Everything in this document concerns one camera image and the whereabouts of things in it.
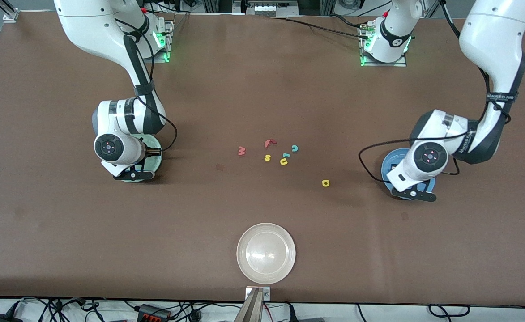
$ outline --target red wire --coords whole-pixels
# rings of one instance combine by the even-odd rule
[[[272,319],[272,314],[270,314],[270,310],[268,309],[268,306],[266,305],[266,303],[264,303],[264,309],[266,309],[266,311],[268,312],[268,316],[270,317],[270,322],[274,322],[274,320]]]

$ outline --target metal stand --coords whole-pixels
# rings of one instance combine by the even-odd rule
[[[269,287],[247,287],[246,300],[238,311],[234,322],[260,322],[262,304],[270,300]]]
[[[7,23],[12,23],[17,20],[19,10],[12,6],[7,0],[0,0],[0,9],[4,12],[3,20]]]

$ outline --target light green circular plate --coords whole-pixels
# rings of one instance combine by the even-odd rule
[[[158,139],[156,137],[152,136],[151,134],[131,134],[133,137],[137,137],[138,139],[143,138],[143,143],[147,145],[149,148],[161,148],[161,143],[158,142]],[[158,167],[161,165],[162,161],[162,153],[161,155],[153,155],[153,157],[148,157],[145,159],[145,167],[142,169],[144,171],[153,171],[154,173],[157,173]],[[141,165],[135,165],[135,170],[141,171]],[[129,183],[134,182],[141,182],[143,180],[122,180]]]

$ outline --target brown tabletop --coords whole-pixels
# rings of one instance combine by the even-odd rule
[[[129,184],[91,128],[100,101],[133,96],[127,73],[72,45],[55,13],[22,13],[0,33],[0,295],[241,300],[236,244],[273,222],[297,250],[274,301],[525,305],[525,77],[497,155],[438,177],[436,202],[392,198],[359,165],[428,110],[481,114],[483,79],[445,20],[415,35],[408,67],[372,68],[354,38],[190,16],[154,68],[179,138],[153,182]],[[365,160],[378,174],[403,146]]]

